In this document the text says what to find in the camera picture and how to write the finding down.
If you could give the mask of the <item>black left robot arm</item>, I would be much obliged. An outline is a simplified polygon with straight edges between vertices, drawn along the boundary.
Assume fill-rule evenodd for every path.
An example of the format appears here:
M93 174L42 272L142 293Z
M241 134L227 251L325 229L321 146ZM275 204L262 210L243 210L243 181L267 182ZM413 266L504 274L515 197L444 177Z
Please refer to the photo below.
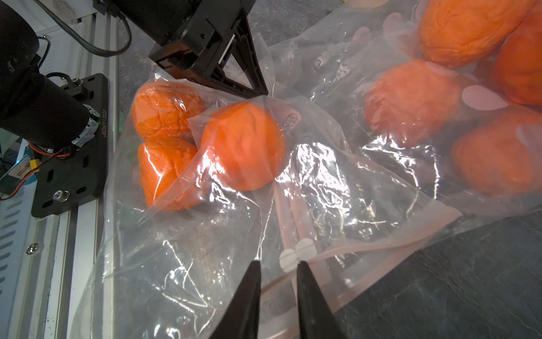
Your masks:
M251 98L268 91L248 25L252 1L95 1L155 41L149 57L175 79ZM97 118L39 71L38 37L1 5L1 127L58 150L82 147Z

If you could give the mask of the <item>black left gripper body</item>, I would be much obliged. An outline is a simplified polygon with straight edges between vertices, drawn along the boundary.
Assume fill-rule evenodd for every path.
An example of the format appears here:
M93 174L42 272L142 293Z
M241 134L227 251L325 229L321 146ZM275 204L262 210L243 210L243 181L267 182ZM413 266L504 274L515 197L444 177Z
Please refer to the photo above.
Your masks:
M175 79L216 89L211 73L219 47L241 10L247 14L253 1L94 1L102 14L126 17L155 41L149 53L161 69ZM231 56L226 75L249 86L247 77Z

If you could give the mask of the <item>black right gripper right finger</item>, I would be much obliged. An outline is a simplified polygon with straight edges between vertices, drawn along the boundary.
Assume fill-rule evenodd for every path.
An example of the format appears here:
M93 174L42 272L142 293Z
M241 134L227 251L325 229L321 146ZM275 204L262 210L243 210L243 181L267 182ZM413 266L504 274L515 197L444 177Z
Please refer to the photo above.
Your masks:
M306 261L298 264L296 281L300 338L346 338Z

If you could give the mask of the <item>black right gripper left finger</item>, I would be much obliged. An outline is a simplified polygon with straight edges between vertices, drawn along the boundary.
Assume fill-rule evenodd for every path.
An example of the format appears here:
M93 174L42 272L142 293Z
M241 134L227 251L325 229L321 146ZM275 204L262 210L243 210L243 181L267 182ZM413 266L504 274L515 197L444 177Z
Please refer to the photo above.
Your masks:
M261 303L261 262L252 261L210 339L257 338Z

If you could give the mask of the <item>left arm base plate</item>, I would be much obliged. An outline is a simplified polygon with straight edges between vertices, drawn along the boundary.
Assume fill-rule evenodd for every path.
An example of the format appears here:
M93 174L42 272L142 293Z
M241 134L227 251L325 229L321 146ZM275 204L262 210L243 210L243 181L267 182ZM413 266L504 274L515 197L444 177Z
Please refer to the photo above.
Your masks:
M57 157L39 170L31 215L44 218L60 215L98 199L103 191L108 165L109 80L101 73L84 78L70 89L77 101L97 119L92 138L81 147L70 147L70 155Z

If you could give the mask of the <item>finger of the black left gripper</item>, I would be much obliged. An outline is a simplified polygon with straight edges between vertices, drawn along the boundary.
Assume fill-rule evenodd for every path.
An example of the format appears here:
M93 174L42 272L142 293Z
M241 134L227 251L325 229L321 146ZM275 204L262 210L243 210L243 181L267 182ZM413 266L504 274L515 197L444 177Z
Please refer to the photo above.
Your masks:
M240 97L252 98L267 95L268 89L258 63L253 44L247 14L241 10L234 20L232 27L227 31L219 47L219 58L211 73L211 79L216 89ZM224 67L230 57L233 57L247 77L249 86L229 78Z

